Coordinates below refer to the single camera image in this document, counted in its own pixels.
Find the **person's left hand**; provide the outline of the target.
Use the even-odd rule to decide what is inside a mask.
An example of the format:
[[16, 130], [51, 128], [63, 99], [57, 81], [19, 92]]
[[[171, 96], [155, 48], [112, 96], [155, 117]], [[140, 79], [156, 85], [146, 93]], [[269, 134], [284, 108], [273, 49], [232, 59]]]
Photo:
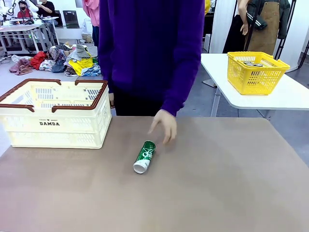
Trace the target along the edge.
[[161, 124], [164, 130], [163, 144], [167, 144], [174, 140], [177, 135], [176, 117], [168, 111], [160, 109], [153, 118], [149, 132], [152, 133], [157, 125]]

